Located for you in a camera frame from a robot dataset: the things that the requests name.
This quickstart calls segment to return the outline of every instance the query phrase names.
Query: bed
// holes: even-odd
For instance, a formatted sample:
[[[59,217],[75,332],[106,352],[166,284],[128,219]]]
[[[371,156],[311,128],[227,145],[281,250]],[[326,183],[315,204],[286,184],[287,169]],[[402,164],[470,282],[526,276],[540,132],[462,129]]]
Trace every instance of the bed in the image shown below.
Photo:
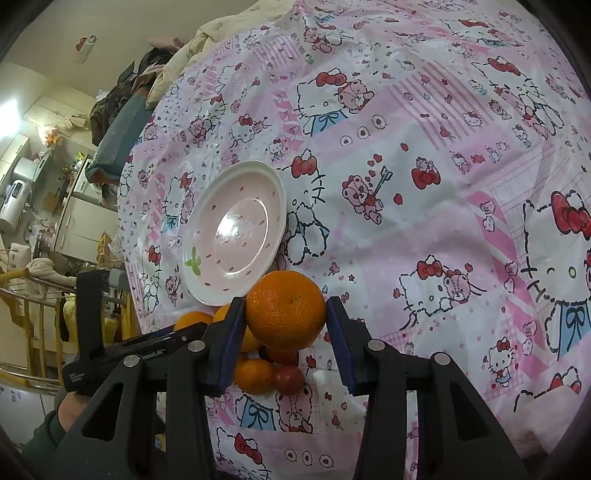
[[[119,188],[143,331],[211,311],[179,274],[189,214],[219,172],[261,160],[288,194],[275,268],[400,351],[448,352],[522,457],[551,451],[590,377],[591,110],[571,64],[513,1],[273,3],[202,27],[150,94]],[[325,330],[300,368],[295,397],[208,401],[220,470],[352,477],[366,399]],[[408,411],[413,478],[412,394]]]

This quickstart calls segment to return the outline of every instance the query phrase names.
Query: small red tomato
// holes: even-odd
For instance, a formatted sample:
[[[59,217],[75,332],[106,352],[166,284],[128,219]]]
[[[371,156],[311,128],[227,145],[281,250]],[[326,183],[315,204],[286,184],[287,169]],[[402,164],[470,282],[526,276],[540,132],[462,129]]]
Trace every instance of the small red tomato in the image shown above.
[[[292,365],[279,367],[275,370],[275,388],[282,395],[295,395],[304,388],[304,374]]]

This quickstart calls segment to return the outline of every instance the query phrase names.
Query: hello kitty print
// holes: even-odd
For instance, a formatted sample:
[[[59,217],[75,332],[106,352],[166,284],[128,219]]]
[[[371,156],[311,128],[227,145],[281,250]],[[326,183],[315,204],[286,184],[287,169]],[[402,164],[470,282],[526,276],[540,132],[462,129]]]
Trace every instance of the hello kitty print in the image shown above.
[[[448,352],[535,448],[519,412],[591,377],[585,88],[517,2],[283,3],[187,65],[125,162],[119,234],[143,331],[213,313],[180,273],[191,212],[220,172],[263,161],[287,193],[273,268],[400,352]],[[331,341],[324,329],[299,352],[297,395],[207,400],[221,470],[353,477],[367,398],[345,393]]]

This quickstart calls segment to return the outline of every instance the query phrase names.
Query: ceramic plate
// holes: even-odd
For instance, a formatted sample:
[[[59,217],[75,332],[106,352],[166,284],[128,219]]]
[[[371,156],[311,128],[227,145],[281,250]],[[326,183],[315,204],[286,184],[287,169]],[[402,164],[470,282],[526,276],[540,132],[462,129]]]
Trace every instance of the ceramic plate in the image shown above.
[[[183,239],[183,277],[200,302],[242,297],[271,266],[285,232],[285,188],[276,169],[237,163],[203,191]]]

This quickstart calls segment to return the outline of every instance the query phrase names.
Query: lamp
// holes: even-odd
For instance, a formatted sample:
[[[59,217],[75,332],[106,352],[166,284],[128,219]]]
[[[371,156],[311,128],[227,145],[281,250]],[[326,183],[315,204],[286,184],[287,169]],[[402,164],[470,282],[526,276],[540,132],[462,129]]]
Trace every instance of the lamp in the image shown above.
[[[14,137],[21,125],[21,117],[18,113],[17,101],[7,101],[0,106],[0,138]]]

